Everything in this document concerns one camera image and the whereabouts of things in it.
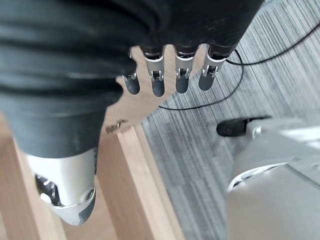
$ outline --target wooden plank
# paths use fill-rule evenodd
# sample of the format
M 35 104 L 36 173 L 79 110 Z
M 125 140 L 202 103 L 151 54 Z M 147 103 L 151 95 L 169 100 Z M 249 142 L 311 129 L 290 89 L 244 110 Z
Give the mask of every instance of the wooden plank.
M 82 226 L 71 226 L 63 222 L 68 240 L 118 240 L 99 181 L 94 180 L 96 200 L 90 218 Z
M 140 82 L 140 92 L 137 95 L 130 94 L 126 89 L 125 81 L 122 77 L 117 78 L 117 82 L 124 89 L 123 96 L 113 106 L 108 107 L 105 118 L 105 125 L 115 124 L 117 119 L 128 120 L 121 127 L 121 131 L 129 126 L 136 126 L 141 123 L 160 104 L 168 99 L 176 91 L 176 64 L 175 51 L 172 45 L 167 45 L 164 55 L 164 83 L 165 93 L 162 97 L 154 96 L 151 87 L 151 80 L 147 72 L 145 58 L 138 47 L 132 49 L 133 58 L 137 62 L 137 76 Z M 194 76 L 202 67 L 205 55 L 205 48 L 201 46 L 194 59 L 191 76 Z
M 6 232 L 6 227 L 0 212 L 0 240 L 9 240 Z
M 99 146 L 98 179 L 119 240 L 184 240 L 140 127 Z
M 0 149 L 0 211 L 9 240 L 66 240 L 60 219 L 42 202 L 14 140 Z

